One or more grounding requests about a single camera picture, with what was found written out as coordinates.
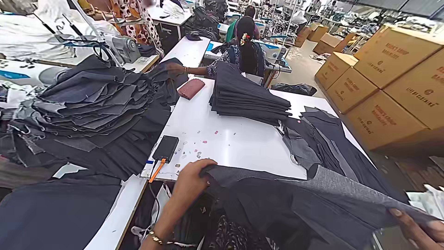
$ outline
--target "gold bracelet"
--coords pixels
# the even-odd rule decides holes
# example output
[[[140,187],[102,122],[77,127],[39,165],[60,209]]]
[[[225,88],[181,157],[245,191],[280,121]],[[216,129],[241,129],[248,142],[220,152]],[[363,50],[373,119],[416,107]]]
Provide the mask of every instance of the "gold bracelet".
[[[157,236],[154,234],[154,231],[151,230],[151,231],[148,233],[148,235],[151,236],[151,238],[153,239],[154,242],[158,243],[159,245],[163,245],[163,241],[162,241],[159,237],[157,237]]]

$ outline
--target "polka dot fabric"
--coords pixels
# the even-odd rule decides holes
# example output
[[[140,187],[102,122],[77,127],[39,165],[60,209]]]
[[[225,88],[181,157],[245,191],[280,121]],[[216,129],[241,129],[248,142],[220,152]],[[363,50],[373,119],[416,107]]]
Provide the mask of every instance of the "polka dot fabric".
[[[127,25],[118,28],[123,36],[129,36],[140,44],[152,44],[158,49],[162,49],[159,34],[148,10],[141,4],[142,0],[110,0],[112,11],[117,18],[124,18],[127,21],[144,20],[145,24]]]

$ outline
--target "worker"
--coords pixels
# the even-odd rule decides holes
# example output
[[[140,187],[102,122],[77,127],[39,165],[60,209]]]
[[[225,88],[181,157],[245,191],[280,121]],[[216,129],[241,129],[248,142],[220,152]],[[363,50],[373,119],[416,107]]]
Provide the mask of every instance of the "worker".
[[[307,19],[304,17],[305,11],[298,10],[292,17],[291,22],[298,25],[296,35],[299,35],[299,32],[302,31],[302,29],[307,24]]]
[[[252,19],[254,19],[254,15],[256,14],[256,9],[252,5],[248,5],[248,7],[245,9],[244,17],[249,16]],[[236,34],[238,26],[238,20],[234,21],[228,28],[225,36],[225,41],[229,42],[231,39],[233,39],[234,35]],[[261,33],[259,32],[258,27],[256,24],[254,24],[254,39],[261,38]]]
[[[254,34],[254,21],[249,16],[244,16],[238,21],[236,37],[239,45],[230,46],[221,57],[206,67],[188,68],[171,63],[167,69],[172,73],[190,73],[194,75],[215,76],[217,73],[217,62],[232,63],[239,67],[242,72],[263,77],[265,70],[265,54],[258,43],[252,42]]]

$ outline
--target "patterned blouse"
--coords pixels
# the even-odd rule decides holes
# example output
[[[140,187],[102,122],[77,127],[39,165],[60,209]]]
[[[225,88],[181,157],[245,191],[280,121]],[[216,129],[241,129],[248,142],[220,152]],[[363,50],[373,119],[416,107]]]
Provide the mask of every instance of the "patterned blouse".
[[[230,56],[228,55],[228,49],[222,54],[221,57],[219,57],[218,59],[216,59],[214,62],[212,62],[210,65],[207,66],[206,71],[207,71],[207,75],[209,76],[215,76],[217,73],[217,67],[218,67],[218,61],[223,61],[226,63],[232,63],[232,64],[236,64],[238,67],[240,65],[240,59],[241,59],[241,54],[239,52],[239,47],[237,45],[231,45],[231,48],[234,48],[234,57],[235,60],[234,62],[230,61]],[[265,52],[262,50],[261,48],[261,53],[264,54],[264,61],[263,64],[265,65]]]

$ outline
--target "sewing machine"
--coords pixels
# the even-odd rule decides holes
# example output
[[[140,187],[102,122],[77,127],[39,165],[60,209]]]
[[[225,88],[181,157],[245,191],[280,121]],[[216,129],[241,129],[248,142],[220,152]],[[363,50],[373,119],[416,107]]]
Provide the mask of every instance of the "sewing machine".
[[[278,63],[282,57],[284,56],[287,48],[280,44],[273,44],[269,42],[264,42],[260,40],[253,40],[256,43],[259,43],[262,49],[265,52],[265,59],[270,63]]]

